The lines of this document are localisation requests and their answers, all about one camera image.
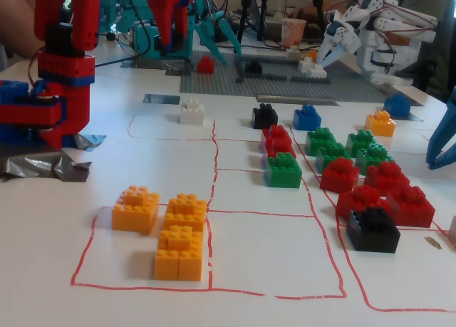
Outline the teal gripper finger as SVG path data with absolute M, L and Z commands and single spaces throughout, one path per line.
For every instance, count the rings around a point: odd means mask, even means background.
M 242 59 L 241 44 L 238 41 L 237 36 L 234 34 L 231 26 L 229 25 L 228 20 L 225 17 L 220 17 L 215 22 L 216 22 L 216 25 L 222 31 L 222 33 L 229 39 L 229 42 L 233 45 L 234 51 L 237 53 L 238 58 Z
M 224 65 L 227 64 L 226 59 L 218 49 L 214 42 L 214 24 L 209 19 L 202 19 L 195 25 L 195 30 L 199 36 L 200 41 L 206 46 L 209 51 Z

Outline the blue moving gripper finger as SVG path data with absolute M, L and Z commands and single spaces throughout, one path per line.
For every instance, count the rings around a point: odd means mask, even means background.
M 193 0 L 178 0 L 174 9 L 173 19 L 175 23 L 186 23 L 188 6 Z

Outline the red fixed gripper finger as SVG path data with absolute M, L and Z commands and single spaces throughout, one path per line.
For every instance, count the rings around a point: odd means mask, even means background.
M 172 43 L 172 14 L 179 0 L 147 0 L 160 34 L 162 45 Z

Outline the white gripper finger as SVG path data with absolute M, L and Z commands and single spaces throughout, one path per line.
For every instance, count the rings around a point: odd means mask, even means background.
M 336 48 L 332 50 L 328 43 L 324 43 L 321 50 L 323 51 L 323 60 L 321 62 L 323 68 L 349 55 L 346 47 L 341 44 L 337 44 Z
M 332 46 L 329 43 L 324 43 L 318 51 L 316 63 L 320 66 L 329 66 L 338 61 L 342 56 L 343 47 L 341 44 Z

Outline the blue idle gripper finger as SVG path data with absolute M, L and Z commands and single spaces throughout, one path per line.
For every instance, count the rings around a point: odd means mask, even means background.
M 455 136 L 455 129 L 455 90 L 453 90 L 447 101 L 447 111 L 432 134 L 427 147 L 426 163 L 431 170 L 439 169 L 435 167 L 435 159 L 443 153 L 442 148 Z
M 456 161 L 456 144 L 454 144 L 447 151 L 443 152 L 435 159 L 435 167 L 436 168 L 445 167 L 447 165 L 451 165 L 455 161 Z

